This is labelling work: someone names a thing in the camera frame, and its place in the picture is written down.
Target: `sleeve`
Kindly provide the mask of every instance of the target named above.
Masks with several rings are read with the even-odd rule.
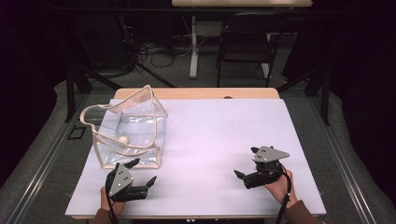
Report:
[[[290,224],[322,224],[322,222],[312,216],[301,200],[286,209],[285,216]]]
[[[108,216],[108,211],[103,208],[98,209],[95,217],[93,218],[92,224],[112,224],[112,221]]]

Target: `chair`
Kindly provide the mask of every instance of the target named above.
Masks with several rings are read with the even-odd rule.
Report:
[[[263,72],[260,77],[260,79],[266,79],[265,87],[268,87],[279,38],[283,35],[286,26],[286,18],[279,14],[236,13],[226,19],[221,25],[219,53],[216,61],[218,87],[222,62],[256,63],[256,69],[261,67],[262,63],[268,63],[267,78]],[[268,41],[268,34],[274,34],[275,40]]]

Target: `white desk leg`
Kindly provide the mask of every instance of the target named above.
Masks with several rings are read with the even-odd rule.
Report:
[[[191,66],[190,66],[190,78],[197,78],[197,67],[198,67],[198,48],[197,48],[197,27],[196,27],[195,16],[192,16],[192,55],[191,55]]]
[[[270,41],[271,34],[267,35],[267,40]],[[270,68],[268,66],[268,63],[262,63],[262,73],[264,74],[264,77],[268,77],[268,72]]]

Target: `chair backrest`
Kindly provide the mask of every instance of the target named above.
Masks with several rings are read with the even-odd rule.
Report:
[[[221,26],[221,33],[282,34],[286,26],[286,18],[279,14],[240,12],[226,19]]]

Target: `white ball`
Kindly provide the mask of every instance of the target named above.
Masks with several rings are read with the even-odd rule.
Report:
[[[128,143],[129,143],[128,137],[124,136],[124,135],[119,137],[119,141],[122,142],[125,145],[128,145]]]

